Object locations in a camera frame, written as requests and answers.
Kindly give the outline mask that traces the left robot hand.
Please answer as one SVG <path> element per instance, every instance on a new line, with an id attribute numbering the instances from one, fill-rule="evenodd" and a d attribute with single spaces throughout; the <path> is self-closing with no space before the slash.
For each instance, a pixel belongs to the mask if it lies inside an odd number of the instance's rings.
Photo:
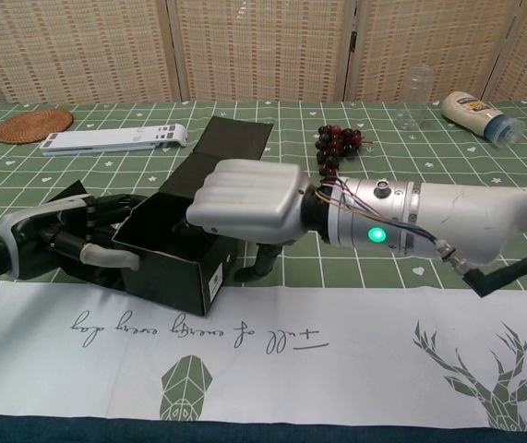
<path id="1" fill-rule="evenodd" d="M 135 195 L 79 194 L 4 216 L 0 223 L 0 276 L 36 278 L 60 268 L 81 280 L 102 271 L 137 270 L 140 257 L 117 249 L 113 237 L 140 202 Z"/>

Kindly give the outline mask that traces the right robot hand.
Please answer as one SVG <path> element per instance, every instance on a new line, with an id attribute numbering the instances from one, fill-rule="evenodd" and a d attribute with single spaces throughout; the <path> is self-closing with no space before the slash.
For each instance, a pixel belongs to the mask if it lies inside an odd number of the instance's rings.
<path id="1" fill-rule="evenodd" d="M 258 281 L 272 271 L 285 245 L 308 232 L 301 211 L 311 188 L 297 164 L 223 160 L 196 192 L 186 220 L 207 233 L 258 245 L 255 263 L 234 274 L 239 282 Z"/>

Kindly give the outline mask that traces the black paper box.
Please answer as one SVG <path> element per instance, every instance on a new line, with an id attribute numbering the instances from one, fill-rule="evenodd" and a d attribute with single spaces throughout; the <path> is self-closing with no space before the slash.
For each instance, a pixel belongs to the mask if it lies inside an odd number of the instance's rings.
<path id="1" fill-rule="evenodd" d="M 157 192 L 95 198 L 80 209 L 60 211 L 41 228 L 45 251 L 70 276 L 205 316 L 240 243 L 190 225 L 186 210 L 219 162 L 259 160 L 271 129 L 212 117 Z"/>

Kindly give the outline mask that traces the white folding stand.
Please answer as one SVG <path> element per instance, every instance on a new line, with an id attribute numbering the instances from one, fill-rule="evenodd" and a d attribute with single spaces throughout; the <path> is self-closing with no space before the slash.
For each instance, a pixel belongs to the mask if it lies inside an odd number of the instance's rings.
<path id="1" fill-rule="evenodd" d="M 66 156 L 185 147 L 186 128 L 179 124 L 52 133 L 39 145 L 44 156 Z"/>

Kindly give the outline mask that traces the bamboo folding screen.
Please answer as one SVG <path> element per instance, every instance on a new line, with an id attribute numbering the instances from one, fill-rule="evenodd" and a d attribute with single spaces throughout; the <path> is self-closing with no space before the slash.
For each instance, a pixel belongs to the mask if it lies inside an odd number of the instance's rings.
<path id="1" fill-rule="evenodd" d="M 0 102 L 527 99 L 527 0 L 0 0 Z"/>

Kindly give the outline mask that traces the round woven rattan coaster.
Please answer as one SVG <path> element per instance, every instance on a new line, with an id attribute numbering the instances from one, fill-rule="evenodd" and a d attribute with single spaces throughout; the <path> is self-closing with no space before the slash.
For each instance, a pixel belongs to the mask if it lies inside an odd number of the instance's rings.
<path id="1" fill-rule="evenodd" d="M 42 109 L 13 116 L 0 124 L 0 142 L 29 144 L 67 130 L 74 116 L 65 109 Z"/>

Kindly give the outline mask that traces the dark red grape bunch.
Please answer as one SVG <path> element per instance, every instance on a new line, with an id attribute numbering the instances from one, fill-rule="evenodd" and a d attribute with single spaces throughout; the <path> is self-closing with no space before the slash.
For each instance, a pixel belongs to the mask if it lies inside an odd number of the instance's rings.
<path id="1" fill-rule="evenodd" d="M 336 176 L 341 160 L 357 155 L 364 144 L 372 144 L 360 129 L 324 125 L 317 129 L 316 160 L 321 176 Z"/>

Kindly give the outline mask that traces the green checked tablecloth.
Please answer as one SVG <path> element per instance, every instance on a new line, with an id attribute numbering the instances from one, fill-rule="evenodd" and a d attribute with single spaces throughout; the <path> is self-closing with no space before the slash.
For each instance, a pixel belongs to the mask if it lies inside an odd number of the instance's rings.
<path id="1" fill-rule="evenodd" d="M 498 150 L 431 103 L 402 131 L 383 103 L 177 102 L 76 105 L 75 128 L 179 123 L 196 143 L 212 116 L 272 124 L 268 161 L 315 175 L 323 124 L 368 138 L 350 176 L 527 186 L 520 144 Z M 527 277 L 480 298 L 446 265 L 333 248 L 309 235 L 254 288 L 223 288 L 205 318 L 69 283 L 53 271 L 0 284 L 0 416 L 331 425 L 485 427 L 467 369 L 486 388 L 500 370 L 527 422 Z"/>

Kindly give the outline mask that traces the clear plastic jar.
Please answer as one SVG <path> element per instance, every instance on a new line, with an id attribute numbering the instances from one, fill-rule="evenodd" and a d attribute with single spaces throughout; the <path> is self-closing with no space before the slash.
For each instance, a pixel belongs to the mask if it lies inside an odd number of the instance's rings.
<path id="1" fill-rule="evenodd" d="M 405 73 L 393 117 L 400 130 L 416 130 L 424 122 L 434 77 L 434 70 L 426 65 L 411 66 Z"/>

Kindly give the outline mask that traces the mayonnaise squeeze bottle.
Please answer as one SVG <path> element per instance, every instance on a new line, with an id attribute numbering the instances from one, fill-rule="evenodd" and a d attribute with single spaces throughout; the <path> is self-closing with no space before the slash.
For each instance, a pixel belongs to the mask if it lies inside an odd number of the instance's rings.
<path id="1" fill-rule="evenodd" d="M 443 115 L 469 129 L 498 148 L 509 148 L 521 140 L 524 123 L 473 95 L 454 91 L 441 103 Z"/>

